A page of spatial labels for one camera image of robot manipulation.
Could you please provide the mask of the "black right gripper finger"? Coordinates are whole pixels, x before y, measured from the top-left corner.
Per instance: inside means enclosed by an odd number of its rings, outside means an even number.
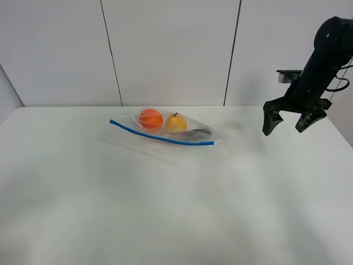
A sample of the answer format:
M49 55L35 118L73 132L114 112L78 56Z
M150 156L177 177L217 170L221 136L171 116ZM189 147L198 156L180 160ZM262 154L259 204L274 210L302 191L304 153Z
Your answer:
M326 118L326 110L327 107L313 107L311 109L296 108L297 113L301 114L295 126L296 130L302 133L314 123Z
M283 122L280 111L284 109L284 106L285 100L283 97L265 102L263 106L264 122L262 129L264 135L270 135L276 126Z

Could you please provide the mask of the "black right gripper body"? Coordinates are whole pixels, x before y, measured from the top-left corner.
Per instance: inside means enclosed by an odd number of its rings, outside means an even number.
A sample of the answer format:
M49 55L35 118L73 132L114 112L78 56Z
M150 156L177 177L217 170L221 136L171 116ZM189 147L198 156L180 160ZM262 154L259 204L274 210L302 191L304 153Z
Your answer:
M332 79L331 70L303 70L301 75L292 81L284 95L284 111L297 113L296 108L315 107Z

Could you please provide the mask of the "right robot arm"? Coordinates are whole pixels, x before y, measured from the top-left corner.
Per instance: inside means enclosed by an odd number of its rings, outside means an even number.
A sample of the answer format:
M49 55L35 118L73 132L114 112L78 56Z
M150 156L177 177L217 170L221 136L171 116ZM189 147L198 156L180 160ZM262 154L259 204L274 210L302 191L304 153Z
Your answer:
M296 130L304 132L326 117L332 103L322 98L340 70L349 68L352 58L352 20L332 17L314 38L314 51L303 70L279 70L279 82L290 86L283 97L263 106L263 133L268 136L283 121L281 111L298 113Z

